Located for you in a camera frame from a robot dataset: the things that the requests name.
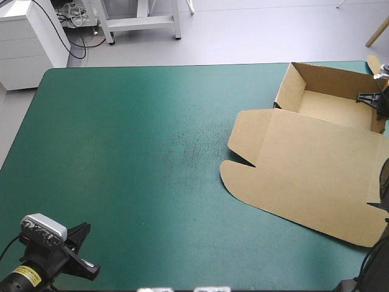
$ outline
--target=black cable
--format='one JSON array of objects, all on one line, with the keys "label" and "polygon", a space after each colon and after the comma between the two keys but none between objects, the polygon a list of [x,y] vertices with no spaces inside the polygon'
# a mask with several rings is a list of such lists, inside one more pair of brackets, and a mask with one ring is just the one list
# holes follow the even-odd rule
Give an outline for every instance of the black cable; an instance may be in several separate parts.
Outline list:
[{"label": "black cable", "polygon": [[[63,23],[64,21],[71,21],[71,19],[65,15],[62,15],[62,14],[59,14],[57,13],[57,16],[58,17],[63,17],[62,19],[60,19],[60,22]],[[83,37],[81,36],[80,32],[78,31],[78,27],[75,27],[77,33],[78,33],[78,36],[83,40]],[[74,46],[77,46],[77,47],[85,47],[85,48],[92,48],[92,47],[99,47],[100,45],[102,45],[104,42],[105,42],[105,39],[102,40],[100,43],[98,44],[95,44],[95,45],[92,45],[92,46],[81,46],[79,44],[76,44],[76,43],[73,43],[71,40],[68,40],[71,44],[73,44]]]},{"label": "black cable", "polygon": [[102,40],[100,43],[95,44],[95,45],[93,45],[93,46],[80,46],[79,44],[75,44],[75,43],[73,43],[72,41],[69,41],[69,42],[70,42],[71,44],[73,44],[74,46],[77,46],[77,47],[91,48],[91,47],[98,47],[98,46],[100,46],[101,44],[103,44],[103,43],[105,42],[105,39]]},{"label": "black cable", "polygon": [[62,45],[65,47],[65,49],[68,51],[68,53],[71,54],[71,55],[72,55],[74,58],[76,58],[76,59],[79,59],[79,60],[84,59],[85,56],[86,56],[86,48],[84,48],[84,55],[83,55],[82,57],[78,57],[78,56],[74,55],[74,54],[66,47],[66,45],[65,45],[65,43],[63,42],[63,40],[62,40],[60,34],[59,34],[58,31],[57,31],[57,28],[55,27],[53,21],[51,20],[51,18],[50,18],[49,15],[47,14],[46,10],[41,6],[41,4],[37,3],[35,0],[31,0],[31,1],[34,2],[37,6],[39,6],[39,8],[44,12],[44,14],[46,15],[47,19],[50,21],[51,25],[54,27],[54,30],[55,30],[55,32],[57,33],[57,35],[58,35],[58,37],[59,37],[59,39],[60,39]]},{"label": "black cable", "polygon": [[376,242],[375,245],[369,250],[367,255],[362,261],[362,264],[360,266],[360,271],[359,275],[354,278],[354,281],[356,281],[356,286],[354,287],[351,292],[356,292],[358,289],[360,292],[362,291],[362,283],[363,283],[363,278],[365,277],[366,271],[368,269],[368,266],[366,266],[368,259],[372,258],[374,260],[375,256],[377,256],[377,253],[379,252],[380,248],[382,247],[382,244],[385,243],[385,241],[389,240],[389,235],[386,237],[382,237],[378,242]]},{"label": "black cable", "polygon": [[7,252],[7,250],[10,248],[10,246],[12,245],[12,243],[14,243],[15,241],[17,241],[20,237],[20,234],[18,236],[16,236],[13,240],[11,240],[11,242],[5,247],[5,249],[3,250],[2,254],[0,255],[0,261],[2,260],[2,258],[4,257],[4,254]]}]

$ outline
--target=wooden stool leg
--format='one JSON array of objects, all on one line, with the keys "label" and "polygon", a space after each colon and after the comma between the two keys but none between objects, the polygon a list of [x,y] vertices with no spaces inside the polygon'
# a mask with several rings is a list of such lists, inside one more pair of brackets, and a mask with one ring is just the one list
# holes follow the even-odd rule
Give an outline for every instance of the wooden stool leg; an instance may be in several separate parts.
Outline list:
[{"label": "wooden stool leg", "polygon": [[371,38],[367,41],[366,47],[370,47],[388,26],[389,26],[389,16],[385,19],[385,21],[379,26],[376,32],[374,32]]}]

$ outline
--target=grey floor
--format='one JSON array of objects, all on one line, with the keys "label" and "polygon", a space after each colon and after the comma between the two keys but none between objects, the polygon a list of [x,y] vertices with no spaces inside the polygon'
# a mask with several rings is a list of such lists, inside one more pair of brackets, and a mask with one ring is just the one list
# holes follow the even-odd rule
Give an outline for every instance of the grey floor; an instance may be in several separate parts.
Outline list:
[{"label": "grey floor", "polygon": [[[365,42],[389,13],[389,1],[346,0],[194,0],[190,15],[179,0],[182,39],[173,29],[121,32],[115,46],[104,43],[69,67],[155,66],[188,64],[273,63],[290,61],[365,60],[376,54],[389,62],[389,29],[371,47]],[[134,0],[106,0],[111,18],[132,17]],[[171,10],[158,0],[155,14]],[[69,37],[77,37],[68,32]],[[98,43],[83,31],[88,44]],[[34,89],[6,92],[0,86],[0,166],[4,162]]]}]

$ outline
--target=white metal frame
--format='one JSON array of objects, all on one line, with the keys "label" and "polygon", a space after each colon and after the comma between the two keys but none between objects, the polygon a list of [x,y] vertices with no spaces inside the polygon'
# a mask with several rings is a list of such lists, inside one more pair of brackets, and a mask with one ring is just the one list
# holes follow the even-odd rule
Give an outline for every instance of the white metal frame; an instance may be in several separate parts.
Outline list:
[{"label": "white metal frame", "polygon": [[138,0],[136,18],[109,19],[104,0],[94,0],[97,16],[102,25],[105,38],[109,44],[114,44],[113,32],[139,30],[139,29],[157,29],[161,27],[174,26],[176,39],[181,39],[180,18],[178,12],[178,0],[171,0],[172,15],[150,16],[155,5],[153,2],[149,10],[148,0]]},{"label": "white metal frame", "polygon": [[339,2],[339,4],[338,5],[336,5],[336,8],[340,8],[340,6],[342,6],[343,5],[343,3],[345,2],[346,0],[341,0],[340,2]]},{"label": "white metal frame", "polygon": [[[153,3],[152,3],[151,8],[150,8],[150,14],[152,14],[152,12],[154,11],[154,6],[156,5],[156,2],[157,2],[157,0],[153,0]],[[195,8],[193,7],[193,0],[186,0],[186,2],[188,4],[190,14],[194,14]]]}]

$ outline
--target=open cardboard box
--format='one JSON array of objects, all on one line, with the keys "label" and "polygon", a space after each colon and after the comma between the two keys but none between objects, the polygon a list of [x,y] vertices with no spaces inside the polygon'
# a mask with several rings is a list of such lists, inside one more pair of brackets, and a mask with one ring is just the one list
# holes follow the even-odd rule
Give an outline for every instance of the open cardboard box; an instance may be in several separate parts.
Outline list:
[{"label": "open cardboard box", "polygon": [[[386,80],[378,80],[382,89]],[[360,246],[385,228],[379,174],[389,157],[385,119],[358,93],[378,92],[373,76],[291,63],[274,109],[242,111],[229,148],[254,167],[221,164],[239,200]]]}]

